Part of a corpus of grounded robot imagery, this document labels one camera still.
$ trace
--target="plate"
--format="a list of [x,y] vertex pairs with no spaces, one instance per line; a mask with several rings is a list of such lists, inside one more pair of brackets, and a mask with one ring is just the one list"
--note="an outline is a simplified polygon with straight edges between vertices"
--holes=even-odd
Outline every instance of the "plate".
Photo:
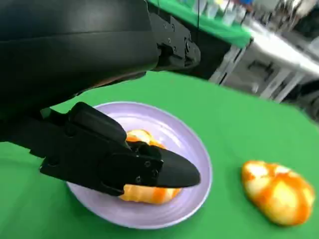
[[119,122],[125,131],[145,129],[168,150],[187,158],[199,170],[201,183],[184,188],[172,201],[162,205],[125,202],[67,183],[75,197],[101,218],[135,229],[165,228],[193,215],[206,200],[212,183],[211,161],[196,134],[178,118],[149,105],[113,102],[95,108]]

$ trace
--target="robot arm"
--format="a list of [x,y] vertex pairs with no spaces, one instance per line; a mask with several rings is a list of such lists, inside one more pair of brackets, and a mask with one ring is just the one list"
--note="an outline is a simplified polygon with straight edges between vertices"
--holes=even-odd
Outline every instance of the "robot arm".
[[200,182],[187,159],[127,143],[116,121],[84,103],[66,114],[49,108],[148,70],[195,66],[186,28],[149,14],[144,0],[5,0],[0,9],[0,141],[43,158],[43,174],[113,196],[125,184]]

